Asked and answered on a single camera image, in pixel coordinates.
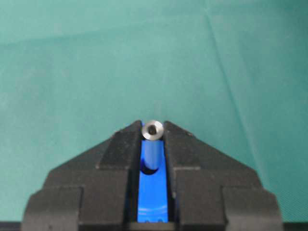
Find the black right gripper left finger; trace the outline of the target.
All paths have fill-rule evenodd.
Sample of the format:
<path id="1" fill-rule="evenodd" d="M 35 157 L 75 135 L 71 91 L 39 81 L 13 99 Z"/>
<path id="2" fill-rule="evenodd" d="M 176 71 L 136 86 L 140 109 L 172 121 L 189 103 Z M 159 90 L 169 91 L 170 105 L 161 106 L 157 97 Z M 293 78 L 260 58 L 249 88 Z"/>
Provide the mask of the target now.
<path id="1" fill-rule="evenodd" d="M 24 231 L 120 231 L 137 220 L 141 121 L 51 170 Z"/>

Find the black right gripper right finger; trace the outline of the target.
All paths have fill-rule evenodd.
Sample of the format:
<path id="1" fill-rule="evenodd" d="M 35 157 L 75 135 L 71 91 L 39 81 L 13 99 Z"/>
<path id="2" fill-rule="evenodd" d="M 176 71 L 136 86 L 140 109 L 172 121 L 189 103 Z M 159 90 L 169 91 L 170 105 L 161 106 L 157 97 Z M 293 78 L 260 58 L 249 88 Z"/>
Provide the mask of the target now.
<path id="1" fill-rule="evenodd" d="M 255 170 L 166 121 L 164 143 L 180 231 L 281 231 L 276 196 Z"/>

